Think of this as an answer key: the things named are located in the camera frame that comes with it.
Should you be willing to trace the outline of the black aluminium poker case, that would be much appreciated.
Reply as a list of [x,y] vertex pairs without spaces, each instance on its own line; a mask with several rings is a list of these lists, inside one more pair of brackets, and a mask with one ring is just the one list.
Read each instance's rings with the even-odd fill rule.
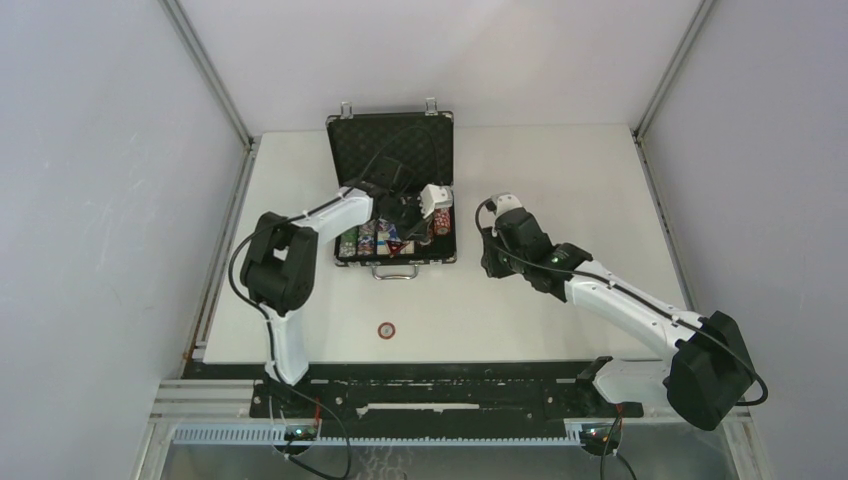
[[[330,149],[338,183],[360,176],[378,158],[394,158],[413,171],[412,188],[419,192],[427,184],[454,186],[454,115],[439,108],[429,97],[421,111],[356,114],[350,103],[341,106],[338,115],[326,121]],[[433,217],[428,226],[408,241],[415,244],[412,255],[396,257],[359,256],[339,258],[337,237],[333,255],[339,267],[369,267],[452,264],[458,257],[455,208],[451,209],[452,231],[446,236],[433,232]]]

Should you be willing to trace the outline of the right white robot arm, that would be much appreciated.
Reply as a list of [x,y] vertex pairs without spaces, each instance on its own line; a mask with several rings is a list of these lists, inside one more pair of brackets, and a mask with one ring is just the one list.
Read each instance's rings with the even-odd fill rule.
[[512,195],[481,202],[475,212],[484,211],[494,217],[492,226],[477,228],[488,277],[520,276],[534,290],[600,316],[655,356],[598,358],[577,391],[584,412],[602,416],[622,403],[669,406],[690,425],[712,431],[733,408],[749,406],[744,396],[753,385],[761,394],[752,403],[767,400],[767,385],[731,316],[721,311],[704,316],[663,302],[580,247],[553,244]]

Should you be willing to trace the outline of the red triangular all-in button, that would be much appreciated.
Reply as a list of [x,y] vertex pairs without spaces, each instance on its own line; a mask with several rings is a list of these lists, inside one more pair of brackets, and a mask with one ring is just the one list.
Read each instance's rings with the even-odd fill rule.
[[385,242],[385,246],[387,249],[387,255],[390,257],[395,257],[397,255],[403,254],[409,246],[409,243],[406,241],[387,240]]

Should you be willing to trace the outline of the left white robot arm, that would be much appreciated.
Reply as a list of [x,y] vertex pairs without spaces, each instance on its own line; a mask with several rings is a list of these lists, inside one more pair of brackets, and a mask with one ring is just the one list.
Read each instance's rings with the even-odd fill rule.
[[412,239],[436,210],[453,203],[451,191],[427,184],[417,193],[396,190],[389,179],[363,172],[325,203],[293,217],[267,212],[231,254],[227,280],[233,293],[260,312],[269,338],[266,373],[279,382],[274,404],[290,417],[311,407],[311,388],[300,380],[309,360],[302,309],[312,294],[320,247],[345,231],[383,218],[398,236]]

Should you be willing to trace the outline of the red poker chip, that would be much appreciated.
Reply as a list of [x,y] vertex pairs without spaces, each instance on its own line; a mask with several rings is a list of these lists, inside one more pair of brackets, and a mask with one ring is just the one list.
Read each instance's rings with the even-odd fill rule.
[[378,336],[381,339],[389,340],[392,339],[396,334],[396,327],[391,322],[383,322],[378,326]]

